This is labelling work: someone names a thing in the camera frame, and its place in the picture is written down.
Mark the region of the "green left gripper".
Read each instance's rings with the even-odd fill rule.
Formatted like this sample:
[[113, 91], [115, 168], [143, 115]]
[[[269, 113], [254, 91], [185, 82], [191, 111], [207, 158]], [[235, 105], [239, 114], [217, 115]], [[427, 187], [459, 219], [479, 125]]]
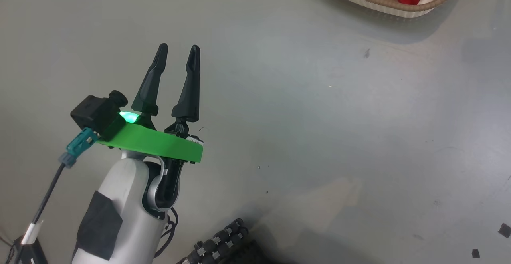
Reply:
[[[157, 116], [158, 90], [161, 75], [166, 68], [168, 44], [159, 45], [157, 53], [149, 66], [142, 84], [136, 94], [131, 109], [142, 114]], [[190, 48], [186, 63], [186, 80], [177, 105], [172, 109], [172, 117], [186, 122], [197, 122], [200, 112], [200, 56], [201, 50], [197, 44]], [[177, 135], [145, 128], [135, 124], [138, 114], [121, 111], [120, 115], [126, 120], [125, 126], [110, 140], [99, 140], [108, 147], [135, 151], [147, 155], [157, 155], [162, 158], [179, 159], [199, 163], [202, 160], [203, 142], [192, 137], [179, 138]]]

